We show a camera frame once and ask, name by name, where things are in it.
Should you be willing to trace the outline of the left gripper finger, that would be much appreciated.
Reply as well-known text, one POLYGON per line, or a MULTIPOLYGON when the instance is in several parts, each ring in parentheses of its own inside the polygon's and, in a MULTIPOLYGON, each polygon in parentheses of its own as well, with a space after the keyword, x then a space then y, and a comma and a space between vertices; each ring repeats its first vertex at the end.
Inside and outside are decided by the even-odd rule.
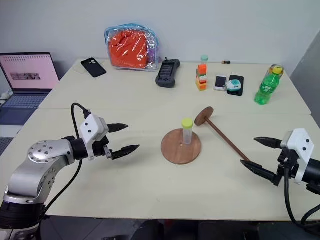
POLYGON ((107 127, 108 127, 109 133, 115 133, 115 132, 119 132, 121 130, 126 129, 129 126, 127 124, 123 124, 123 123, 111 123, 111 124, 108 124, 107 127))
POLYGON ((112 160, 116 160, 116 159, 125 157, 125 156, 133 153, 139 147, 140 147, 140 145, 136 144, 136 145, 129 145, 129 146, 126 146, 126 147, 122 147, 120 150, 117 150, 117 151, 111 150, 111 159, 112 160))

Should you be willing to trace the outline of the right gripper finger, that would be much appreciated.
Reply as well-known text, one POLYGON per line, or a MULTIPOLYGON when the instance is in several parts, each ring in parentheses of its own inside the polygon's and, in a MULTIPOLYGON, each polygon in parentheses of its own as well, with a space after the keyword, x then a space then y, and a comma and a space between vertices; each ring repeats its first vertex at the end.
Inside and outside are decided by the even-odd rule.
POLYGON ((282 141, 280 139, 272 138, 272 137, 255 137, 254 140, 266 147, 272 148, 272 149, 281 149, 281 143, 282 141))
POLYGON ((247 160, 240 160, 240 162, 255 175, 270 181, 275 186, 278 185, 276 180, 277 175, 269 170, 264 169, 262 165, 247 160))

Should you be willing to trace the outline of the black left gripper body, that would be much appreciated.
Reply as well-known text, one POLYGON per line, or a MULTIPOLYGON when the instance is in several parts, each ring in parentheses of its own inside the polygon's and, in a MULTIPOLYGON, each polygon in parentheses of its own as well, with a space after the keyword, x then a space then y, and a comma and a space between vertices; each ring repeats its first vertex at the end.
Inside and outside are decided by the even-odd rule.
POLYGON ((107 159, 112 158, 112 152, 108 148, 109 140, 106 136, 102 140, 95 141, 92 145, 95 157, 105 156, 107 159))

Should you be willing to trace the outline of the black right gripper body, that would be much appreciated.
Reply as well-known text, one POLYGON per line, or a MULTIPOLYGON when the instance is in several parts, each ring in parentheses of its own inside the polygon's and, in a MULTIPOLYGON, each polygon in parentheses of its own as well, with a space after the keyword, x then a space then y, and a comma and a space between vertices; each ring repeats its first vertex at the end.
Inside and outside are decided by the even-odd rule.
POLYGON ((295 179, 298 168, 299 168, 299 163, 298 163, 299 156, 294 150, 289 150, 287 148, 284 148, 278 157, 278 168, 277 172, 273 181, 273 184, 275 186, 279 186, 280 181, 282 178, 285 176, 285 169, 288 170, 288 178, 289 179, 295 179))

